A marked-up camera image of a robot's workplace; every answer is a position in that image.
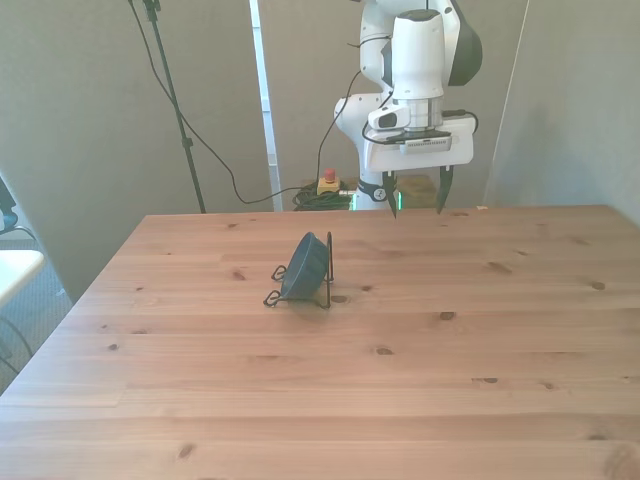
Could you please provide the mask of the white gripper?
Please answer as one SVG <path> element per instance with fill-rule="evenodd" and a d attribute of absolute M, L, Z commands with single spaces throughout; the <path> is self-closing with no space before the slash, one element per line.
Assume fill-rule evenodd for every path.
<path fill-rule="evenodd" d="M 440 214 L 446 205 L 453 183 L 453 166 L 466 165 L 473 159 L 473 116 L 446 118 L 438 130 L 449 132 L 450 136 L 410 140 L 406 144 L 395 145 L 382 145 L 364 140 L 363 168 L 370 172 L 384 172 L 383 188 L 394 217 L 397 217 L 398 211 L 397 180 L 394 172 L 442 166 L 436 196 L 436 211 Z"/>

